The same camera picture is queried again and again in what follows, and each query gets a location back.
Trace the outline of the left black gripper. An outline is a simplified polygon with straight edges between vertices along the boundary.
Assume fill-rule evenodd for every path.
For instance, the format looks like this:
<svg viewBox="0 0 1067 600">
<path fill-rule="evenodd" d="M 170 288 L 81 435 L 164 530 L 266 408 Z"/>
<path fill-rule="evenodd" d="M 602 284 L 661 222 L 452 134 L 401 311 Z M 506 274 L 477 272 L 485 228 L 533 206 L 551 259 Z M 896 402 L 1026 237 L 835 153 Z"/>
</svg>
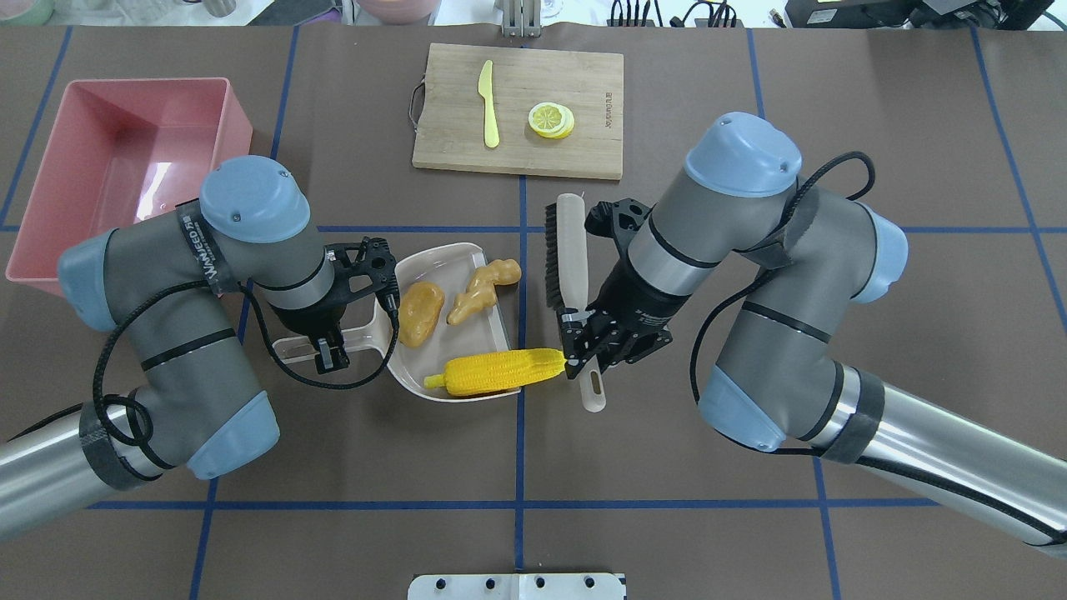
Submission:
<svg viewBox="0 0 1067 600">
<path fill-rule="evenodd" d="M 340 327 L 348 305 L 375 295 L 378 306 L 396 322 L 400 304 L 396 265 L 388 240 L 363 237 L 359 243 L 328 244 L 323 260 L 302 284 L 272 288 L 272 311 L 281 323 L 313 341 L 317 373 L 350 366 Z"/>
</svg>

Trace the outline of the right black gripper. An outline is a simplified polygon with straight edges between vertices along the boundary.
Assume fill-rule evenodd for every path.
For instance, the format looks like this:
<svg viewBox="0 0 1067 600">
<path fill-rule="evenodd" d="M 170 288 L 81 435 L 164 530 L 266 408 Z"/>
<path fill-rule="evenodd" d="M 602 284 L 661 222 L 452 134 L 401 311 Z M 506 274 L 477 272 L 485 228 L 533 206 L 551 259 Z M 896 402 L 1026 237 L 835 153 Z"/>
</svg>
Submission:
<svg viewBox="0 0 1067 600">
<path fill-rule="evenodd" d="M 636 363 L 672 342 L 667 322 L 674 315 L 674 297 L 652 288 L 630 262 L 630 243 L 651 209 L 624 198 L 599 202 L 584 218 L 584 231 L 614 239 L 619 259 L 588 310 L 558 310 L 567 379 L 574 380 L 592 363 L 603 373 L 619 363 Z"/>
</svg>

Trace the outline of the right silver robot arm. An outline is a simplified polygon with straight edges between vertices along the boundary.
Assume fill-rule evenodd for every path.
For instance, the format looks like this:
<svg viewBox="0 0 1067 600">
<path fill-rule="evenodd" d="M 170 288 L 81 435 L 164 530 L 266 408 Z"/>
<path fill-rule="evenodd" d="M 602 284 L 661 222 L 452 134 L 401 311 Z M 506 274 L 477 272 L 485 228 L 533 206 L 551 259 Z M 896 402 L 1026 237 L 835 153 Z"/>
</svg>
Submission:
<svg viewBox="0 0 1067 600">
<path fill-rule="evenodd" d="M 740 447 L 858 465 L 946 508 L 1064 557 L 1066 467 L 970 419 L 839 363 L 828 346 L 853 303 L 872 303 L 909 258 L 902 228 L 860 193 L 817 186 L 766 119 L 729 112 L 687 153 L 651 208 L 625 198 L 587 209 L 576 194 L 545 208 L 546 303 L 571 379 L 586 383 L 671 341 L 669 320 L 731 253 L 757 278 L 694 402 Z"/>
</svg>

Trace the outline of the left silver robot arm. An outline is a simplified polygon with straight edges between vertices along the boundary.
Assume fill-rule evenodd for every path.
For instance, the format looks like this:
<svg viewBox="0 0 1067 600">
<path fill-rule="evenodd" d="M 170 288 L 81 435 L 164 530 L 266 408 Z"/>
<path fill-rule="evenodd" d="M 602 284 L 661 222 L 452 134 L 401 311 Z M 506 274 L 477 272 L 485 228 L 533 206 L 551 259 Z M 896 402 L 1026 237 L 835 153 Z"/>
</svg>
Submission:
<svg viewBox="0 0 1067 600">
<path fill-rule="evenodd" d="M 375 295 L 398 326 L 386 240 L 328 244 L 286 167 L 246 155 L 214 168 L 198 198 L 111 228 L 58 259 L 76 314 L 106 332 L 84 402 L 3 445 L 3 540 L 172 468 L 202 481 L 262 456 L 281 429 L 220 303 L 244 295 L 310 341 L 318 373 L 348 366 L 346 307 Z"/>
</svg>

